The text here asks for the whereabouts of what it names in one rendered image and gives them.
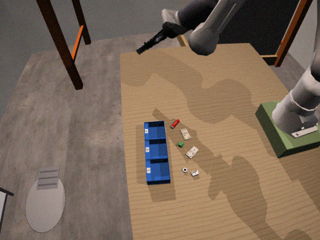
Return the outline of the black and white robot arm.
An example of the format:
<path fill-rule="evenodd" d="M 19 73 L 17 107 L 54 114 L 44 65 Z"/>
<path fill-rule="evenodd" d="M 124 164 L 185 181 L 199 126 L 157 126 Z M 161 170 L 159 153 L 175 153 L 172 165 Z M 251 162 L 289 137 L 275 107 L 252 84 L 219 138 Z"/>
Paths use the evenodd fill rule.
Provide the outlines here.
<path fill-rule="evenodd" d="M 193 0 L 185 8 L 162 10 L 163 23 L 179 35 L 193 33 L 188 42 L 191 50 L 203 56 L 212 54 L 221 32 L 234 14 L 248 0 Z M 207 20 L 206 20 L 207 19 Z M 311 73 L 310 73 L 311 72 Z M 317 131 L 320 103 L 320 0 L 317 0 L 317 29 L 312 61 L 297 85 L 272 112 L 276 126 L 298 138 Z"/>

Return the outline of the white domino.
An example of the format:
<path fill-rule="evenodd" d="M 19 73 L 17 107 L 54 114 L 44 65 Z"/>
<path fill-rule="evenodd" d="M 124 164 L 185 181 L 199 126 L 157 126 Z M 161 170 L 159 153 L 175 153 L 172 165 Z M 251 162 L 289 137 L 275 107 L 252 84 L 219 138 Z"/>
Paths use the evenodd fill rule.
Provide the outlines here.
<path fill-rule="evenodd" d="M 189 135 L 187 129 L 183 129 L 183 130 L 180 130 L 180 131 L 181 131 L 181 133 L 182 133 L 182 135 L 183 135 L 185 140 L 190 139 L 190 135 Z"/>
<path fill-rule="evenodd" d="M 198 152 L 199 149 L 193 146 L 188 153 L 186 153 L 186 156 L 188 156 L 190 159 Z"/>

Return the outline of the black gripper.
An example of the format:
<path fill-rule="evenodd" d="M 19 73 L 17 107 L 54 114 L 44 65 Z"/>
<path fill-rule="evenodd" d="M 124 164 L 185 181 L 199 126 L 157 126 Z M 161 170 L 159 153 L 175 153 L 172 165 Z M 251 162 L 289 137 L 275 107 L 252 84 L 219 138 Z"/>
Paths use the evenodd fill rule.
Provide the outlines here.
<path fill-rule="evenodd" d="M 140 55 L 145 50 L 148 50 L 149 48 L 153 47 L 155 44 L 161 42 L 162 40 L 165 40 L 167 37 L 173 39 L 177 37 L 178 34 L 173 31 L 173 29 L 167 27 L 165 24 L 163 24 L 163 29 L 158 32 L 152 39 L 149 41 L 144 42 L 143 46 L 139 47 L 136 52 Z"/>

